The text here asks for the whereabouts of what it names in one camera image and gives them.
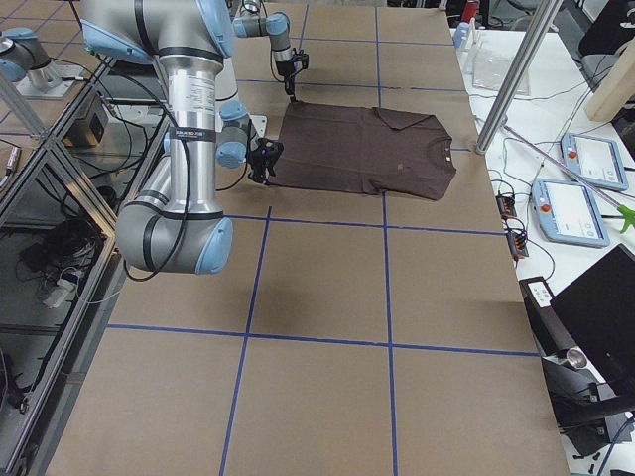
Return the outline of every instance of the metal pole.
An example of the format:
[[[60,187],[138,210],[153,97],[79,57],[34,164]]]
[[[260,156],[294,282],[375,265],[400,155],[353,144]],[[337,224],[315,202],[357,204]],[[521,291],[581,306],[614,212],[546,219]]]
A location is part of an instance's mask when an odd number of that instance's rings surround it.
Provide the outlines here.
[[[0,98],[3,99],[9,109],[18,116],[29,132],[37,138],[42,138],[47,128],[40,120],[29,103],[22,97],[16,87],[0,70]]]
[[[504,122],[507,109],[514,99],[520,81],[532,62],[536,51],[540,47],[545,34],[549,31],[563,0],[543,0],[533,16],[532,23],[523,38],[523,43],[512,61],[512,65],[500,86],[491,111],[485,120],[483,129],[478,136],[476,152],[485,154],[494,139],[496,131]]]

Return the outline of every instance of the computer monitor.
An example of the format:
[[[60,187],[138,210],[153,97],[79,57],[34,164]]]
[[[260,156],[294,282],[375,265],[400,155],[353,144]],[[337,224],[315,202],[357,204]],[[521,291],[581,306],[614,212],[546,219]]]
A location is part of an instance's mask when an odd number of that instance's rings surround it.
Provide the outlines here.
[[[613,248],[552,299],[573,340],[616,395],[635,394],[635,255]]]

